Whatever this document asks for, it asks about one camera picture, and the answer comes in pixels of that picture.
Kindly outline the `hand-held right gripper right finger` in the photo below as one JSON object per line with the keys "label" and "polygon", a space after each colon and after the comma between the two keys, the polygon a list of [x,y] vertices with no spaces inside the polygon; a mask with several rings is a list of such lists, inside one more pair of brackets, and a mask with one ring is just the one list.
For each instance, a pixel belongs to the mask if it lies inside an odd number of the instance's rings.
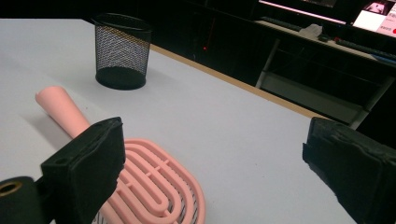
{"label": "hand-held right gripper right finger", "polygon": [[357,224],[396,224],[396,149],[313,118],[302,157]]}

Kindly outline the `computer monitor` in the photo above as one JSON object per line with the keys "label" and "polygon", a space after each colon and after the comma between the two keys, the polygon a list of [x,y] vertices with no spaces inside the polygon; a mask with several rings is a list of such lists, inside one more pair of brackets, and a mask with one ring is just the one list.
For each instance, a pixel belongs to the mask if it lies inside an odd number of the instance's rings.
{"label": "computer monitor", "polygon": [[370,0],[352,25],[396,38],[396,0]]}
{"label": "computer monitor", "polygon": [[322,21],[347,23],[341,13],[343,7],[337,0],[259,0],[259,3]]}

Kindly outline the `white metal frame desk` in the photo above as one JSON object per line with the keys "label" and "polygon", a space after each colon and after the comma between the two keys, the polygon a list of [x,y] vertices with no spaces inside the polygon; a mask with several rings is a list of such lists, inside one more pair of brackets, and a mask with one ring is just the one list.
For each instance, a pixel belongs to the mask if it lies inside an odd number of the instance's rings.
{"label": "white metal frame desk", "polygon": [[[335,50],[337,53],[346,53],[348,56],[362,58],[370,62],[377,62],[378,60],[374,56],[370,56],[367,53],[363,53],[356,49],[349,49],[347,47],[338,45],[333,40],[320,41],[317,37],[303,35],[298,31],[293,31],[289,28],[283,27],[277,23],[271,23],[269,21],[256,21],[263,27],[273,29],[282,35],[296,37],[299,40],[303,40],[309,44],[313,44],[317,47],[324,47],[325,49]],[[297,81],[292,81],[276,75],[270,71],[270,65],[276,56],[279,44],[281,40],[276,38],[274,45],[272,46],[271,52],[265,62],[262,72],[257,80],[256,87],[265,91],[269,91],[273,94],[280,95],[286,100],[294,103],[299,103],[303,106],[307,106],[311,110],[317,110],[322,112],[326,106],[331,111],[326,113],[327,117],[339,119],[346,122],[350,127],[357,129],[363,120],[369,115],[371,110],[380,100],[380,98],[386,93],[389,87],[396,80],[395,77],[386,77],[380,84],[377,91],[369,98],[365,105],[357,105],[342,100],[335,96],[331,96],[329,93],[319,91],[313,87],[308,87],[304,84],[299,84]]]}

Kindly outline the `dark keyboard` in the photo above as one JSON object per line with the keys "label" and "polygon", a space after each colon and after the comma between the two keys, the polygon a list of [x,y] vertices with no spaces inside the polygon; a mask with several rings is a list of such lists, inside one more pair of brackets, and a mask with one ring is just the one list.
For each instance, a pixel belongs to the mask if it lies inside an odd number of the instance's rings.
{"label": "dark keyboard", "polygon": [[273,19],[273,18],[269,18],[269,17],[260,17],[260,20],[261,21],[270,22],[272,24],[275,24],[275,25],[290,29],[290,30],[295,31],[295,32],[299,32],[299,31],[301,31],[303,29],[302,27],[300,27],[298,25],[291,24],[291,23],[288,23],[288,22],[285,22],[285,21],[280,21],[280,20]]}
{"label": "dark keyboard", "polygon": [[384,51],[381,51],[381,50],[378,50],[378,49],[371,49],[371,48],[368,48],[368,47],[364,47],[362,45],[358,45],[358,44],[355,44],[355,43],[352,43],[352,42],[349,42],[349,41],[346,41],[346,40],[343,40],[343,39],[340,39],[340,38],[335,38],[334,42],[337,45],[340,45],[340,46],[343,46],[343,47],[346,47],[346,48],[358,50],[358,51],[365,52],[365,53],[368,53],[368,54],[373,55],[373,56],[377,56],[377,57],[381,57],[381,58],[384,58],[384,59],[389,59],[389,60],[396,61],[396,55],[395,54],[387,53],[387,52],[384,52]]}

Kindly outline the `black mesh pen holder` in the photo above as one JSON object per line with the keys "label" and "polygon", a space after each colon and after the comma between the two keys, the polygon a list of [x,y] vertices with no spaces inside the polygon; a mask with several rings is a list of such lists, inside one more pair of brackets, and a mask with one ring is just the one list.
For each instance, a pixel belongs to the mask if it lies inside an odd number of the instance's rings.
{"label": "black mesh pen holder", "polygon": [[103,13],[95,27],[95,79],[115,90],[135,90],[146,84],[151,26],[131,16]]}

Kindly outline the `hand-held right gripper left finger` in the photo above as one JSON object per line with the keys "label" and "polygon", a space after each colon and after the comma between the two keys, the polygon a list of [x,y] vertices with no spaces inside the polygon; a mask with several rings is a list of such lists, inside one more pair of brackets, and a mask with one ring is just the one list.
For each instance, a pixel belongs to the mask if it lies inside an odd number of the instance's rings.
{"label": "hand-held right gripper left finger", "polygon": [[41,164],[56,224],[91,224],[125,163],[122,121],[94,123]]}

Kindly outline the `crumpled white tissue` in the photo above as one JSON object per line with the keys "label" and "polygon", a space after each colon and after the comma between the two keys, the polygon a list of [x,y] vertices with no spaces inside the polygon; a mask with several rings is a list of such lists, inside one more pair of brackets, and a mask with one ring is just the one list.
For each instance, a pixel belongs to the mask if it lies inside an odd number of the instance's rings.
{"label": "crumpled white tissue", "polygon": [[323,28],[317,24],[310,24],[309,26],[301,29],[299,35],[306,38],[317,38],[322,34]]}

